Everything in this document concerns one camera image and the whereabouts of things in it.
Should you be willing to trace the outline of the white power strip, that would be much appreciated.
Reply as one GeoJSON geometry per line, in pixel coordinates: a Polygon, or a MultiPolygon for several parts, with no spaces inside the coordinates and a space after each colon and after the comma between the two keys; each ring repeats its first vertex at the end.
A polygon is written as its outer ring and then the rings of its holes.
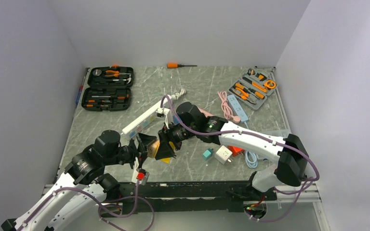
{"type": "Polygon", "coordinates": [[[136,118],[129,125],[123,128],[122,135],[125,136],[128,140],[134,138],[138,133],[149,126],[157,118],[157,111],[160,108],[167,108],[169,110],[169,103],[166,98],[163,100],[163,103],[161,103],[161,100],[159,100],[148,110],[142,113],[138,118],[136,118]]]}

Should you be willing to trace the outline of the teal cube adapter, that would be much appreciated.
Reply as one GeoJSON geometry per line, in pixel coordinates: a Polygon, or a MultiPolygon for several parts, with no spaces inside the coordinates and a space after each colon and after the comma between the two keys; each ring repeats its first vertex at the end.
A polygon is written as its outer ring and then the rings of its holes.
{"type": "Polygon", "coordinates": [[[213,149],[207,149],[207,150],[202,154],[202,158],[203,158],[204,160],[208,160],[208,159],[211,157],[212,153],[213,153],[213,149]]]}

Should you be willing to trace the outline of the white cube adapter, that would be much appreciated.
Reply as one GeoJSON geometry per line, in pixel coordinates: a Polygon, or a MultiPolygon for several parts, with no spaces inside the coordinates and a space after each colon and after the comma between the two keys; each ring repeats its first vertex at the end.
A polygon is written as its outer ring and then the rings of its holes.
{"type": "Polygon", "coordinates": [[[232,152],[223,145],[215,152],[214,157],[223,165],[232,162],[232,152]]]}

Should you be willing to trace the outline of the black tool case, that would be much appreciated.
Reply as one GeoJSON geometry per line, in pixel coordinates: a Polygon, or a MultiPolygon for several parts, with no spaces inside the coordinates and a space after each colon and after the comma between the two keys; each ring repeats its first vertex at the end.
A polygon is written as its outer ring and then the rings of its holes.
{"type": "Polygon", "coordinates": [[[82,92],[81,106],[87,111],[124,111],[131,105],[134,69],[103,66],[88,69],[88,88],[82,92]]]}

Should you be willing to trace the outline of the red cube adapter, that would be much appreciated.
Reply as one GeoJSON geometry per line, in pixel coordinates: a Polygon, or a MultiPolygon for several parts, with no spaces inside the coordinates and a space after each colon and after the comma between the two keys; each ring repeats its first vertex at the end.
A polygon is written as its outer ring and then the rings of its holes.
{"type": "Polygon", "coordinates": [[[240,154],[244,154],[244,152],[245,152],[244,149],[239,148],[239,147],[235,147],[235,146],[230,146],[229,145],[227,148],[231,151],[233,157],[238,156],[240,154]]]}

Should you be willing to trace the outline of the light blue power strip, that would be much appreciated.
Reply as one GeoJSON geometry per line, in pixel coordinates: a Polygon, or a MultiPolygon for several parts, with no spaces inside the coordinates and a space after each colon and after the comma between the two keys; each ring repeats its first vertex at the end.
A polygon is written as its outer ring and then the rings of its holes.
{"type": "Polygon", "coordinates": [[[241,105],[240,105],[238,99],[236,98],[236,96],[233,95],[233,94],[229,94],[227,96],[227,99],[228,99],[228,103],[232,107],[234,113],[240,118],[240,121],[242,123],[247,122],[249,120],[249,118],[248,118],[247,114],[245,113],[245,111],[243,110],[243,108],[241,107],[241,105]]]}

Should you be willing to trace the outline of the grey tool case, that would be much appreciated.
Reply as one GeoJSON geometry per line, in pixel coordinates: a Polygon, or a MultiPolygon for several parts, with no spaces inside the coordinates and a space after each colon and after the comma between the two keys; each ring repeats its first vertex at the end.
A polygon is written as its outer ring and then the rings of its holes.
{"type": "Polygon", "coordinates": [[[257,111],[278,88],[275,68],[248,68],[227,90],[237,100],[257,111]]]}

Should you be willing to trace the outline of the yellow cube adapter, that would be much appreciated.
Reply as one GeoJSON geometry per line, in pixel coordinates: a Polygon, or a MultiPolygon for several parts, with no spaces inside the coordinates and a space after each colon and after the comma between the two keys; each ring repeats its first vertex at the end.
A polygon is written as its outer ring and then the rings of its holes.
{"type": "Polygon", "coordinates": [[[169,147],[167,149],[164,149],[163,151],[161,151],[161,156],[161,161],[169,164],[173,159],[176,158],[175,148],[169,147]]]}

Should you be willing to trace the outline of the beige cube adapter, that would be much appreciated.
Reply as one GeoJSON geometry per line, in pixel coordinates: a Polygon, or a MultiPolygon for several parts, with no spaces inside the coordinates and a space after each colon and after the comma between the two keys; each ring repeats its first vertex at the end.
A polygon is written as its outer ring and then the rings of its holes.
{"type": "Polygon", "coordinates": [[[149,147],[147,148],[147,157],[148,158],[155,158],[155,156],[158,152],[158,149],[159,149],[159,145],[160,145],[159,141],[155,141],[154,143],[149,145],[149,147]]]}

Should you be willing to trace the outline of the pink power strip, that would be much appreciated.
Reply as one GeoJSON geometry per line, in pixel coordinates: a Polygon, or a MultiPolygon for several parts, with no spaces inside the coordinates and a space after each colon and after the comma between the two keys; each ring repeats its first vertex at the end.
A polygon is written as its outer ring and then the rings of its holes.
{"type": "Polygon", "coordinates": [[[209,117],[209,116],[213,116],[213,114],[211,114],[210,112],[207,112],[201,108],[198,108],[200,112],[202,112],[206,117],[209,117]]]}

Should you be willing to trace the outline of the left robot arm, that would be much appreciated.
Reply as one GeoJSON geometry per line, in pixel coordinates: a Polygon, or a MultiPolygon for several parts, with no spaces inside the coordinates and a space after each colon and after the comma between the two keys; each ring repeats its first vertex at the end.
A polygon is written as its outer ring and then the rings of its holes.
{"type": "Polygon", "coordinates": [[[88,209],[99,208],[118,218],[124,218],[119,202],[133,202],[130,216],[140,199],[138,189],[147,181],[149,173],[142,165],[149,147],[157,137],[138,134],[128,145],[122,146],[120,134],[114,130],[103,131],[94,144],[87,146],[72,158],[53,186],[18,218],[5,220],[4,231],[62,231],[88,209]],[[133,170],[134,189],[123,189],[105,167],[130,165],[133,170]]]}

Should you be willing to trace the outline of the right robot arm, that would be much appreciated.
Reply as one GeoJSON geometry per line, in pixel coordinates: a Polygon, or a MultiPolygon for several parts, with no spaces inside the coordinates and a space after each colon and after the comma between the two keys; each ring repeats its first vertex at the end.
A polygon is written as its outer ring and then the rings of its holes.
{"type": "Polygon", "coordinates": [[[165,125],[158,132],[159,147],[155,159],[174,158],[183,141],[197,137],[205,143],[235,146],[272,162],[271,166],[251,176],[246,193],[252,200],[281,184],[301,185],[309,158],[297,136],[266,136],[224,118],[206,116],[190,102],[179,105],[173,116],[178,124],[165,125]]]}

